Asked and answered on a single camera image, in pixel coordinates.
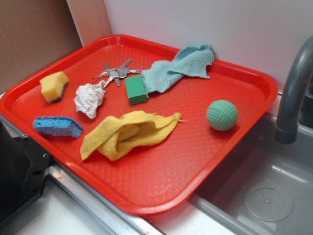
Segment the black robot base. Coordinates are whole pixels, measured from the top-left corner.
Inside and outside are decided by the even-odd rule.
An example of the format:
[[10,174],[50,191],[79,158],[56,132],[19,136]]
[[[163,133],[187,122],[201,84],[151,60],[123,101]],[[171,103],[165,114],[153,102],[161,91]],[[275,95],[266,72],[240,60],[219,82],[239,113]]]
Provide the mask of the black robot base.
[[0,224],[38,200],[45,187],[51,154],[26,134],[12,137],[0,125]]

